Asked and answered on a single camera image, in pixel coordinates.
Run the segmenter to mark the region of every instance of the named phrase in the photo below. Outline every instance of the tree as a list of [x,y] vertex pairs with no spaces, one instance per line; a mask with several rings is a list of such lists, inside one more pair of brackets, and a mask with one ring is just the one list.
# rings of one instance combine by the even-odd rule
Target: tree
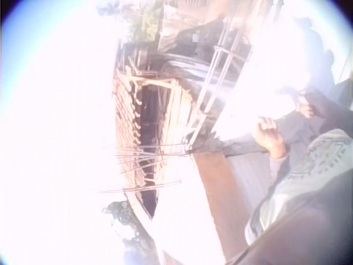
[[128,41],[154,41],[161,11],[162,7],[156,5],[137,9],[126,8],[121,12],[122,17],[130,25],[127,36]]

